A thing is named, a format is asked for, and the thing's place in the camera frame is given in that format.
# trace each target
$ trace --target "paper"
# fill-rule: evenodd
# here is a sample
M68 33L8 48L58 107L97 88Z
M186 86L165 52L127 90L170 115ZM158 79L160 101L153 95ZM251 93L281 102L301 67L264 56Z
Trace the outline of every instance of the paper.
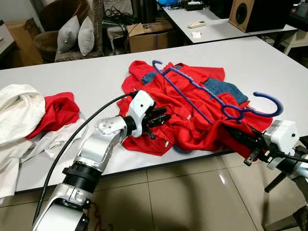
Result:
M201 38L201 32L198 30L196 32L192 32L192 38L193 39L200 39Z

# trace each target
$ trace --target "remote control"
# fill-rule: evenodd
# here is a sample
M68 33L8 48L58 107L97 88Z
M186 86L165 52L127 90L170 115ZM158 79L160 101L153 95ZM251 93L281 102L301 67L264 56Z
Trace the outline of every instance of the remote control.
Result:
M200 26L205 26L205 25L206 25L205 21L200 21L200 22L197 22L197 23L189 23L188 27L189 28L195 28L195 27L200 27Z

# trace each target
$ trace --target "speaker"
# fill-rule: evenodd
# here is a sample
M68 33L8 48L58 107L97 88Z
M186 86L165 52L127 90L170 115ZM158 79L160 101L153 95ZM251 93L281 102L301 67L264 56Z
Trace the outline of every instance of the speaker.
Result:
M233 0L210 0L210 11L219 18L229 18Z
M282 29L294 0L234 0L229 22L243 32Z

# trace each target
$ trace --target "wooden speaker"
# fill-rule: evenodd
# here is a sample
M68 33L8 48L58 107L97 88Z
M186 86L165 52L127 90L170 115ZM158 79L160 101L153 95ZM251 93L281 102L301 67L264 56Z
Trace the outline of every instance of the wooden speaker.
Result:
M229 22L243 32L281 29L293 0L234 0Z

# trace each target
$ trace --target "cardboard box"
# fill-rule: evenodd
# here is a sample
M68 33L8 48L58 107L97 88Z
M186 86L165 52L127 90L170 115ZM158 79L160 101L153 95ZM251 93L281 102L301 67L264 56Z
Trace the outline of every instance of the cardboard box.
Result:
M18 47L7 57L10 60L6 60L6 64L11 63L12 67L43 64L43 59L33 43L34 37L40 33L33 18L6 22L5 25Z
M168 21L127 26L130 52L152 51L182 45L181 34Z

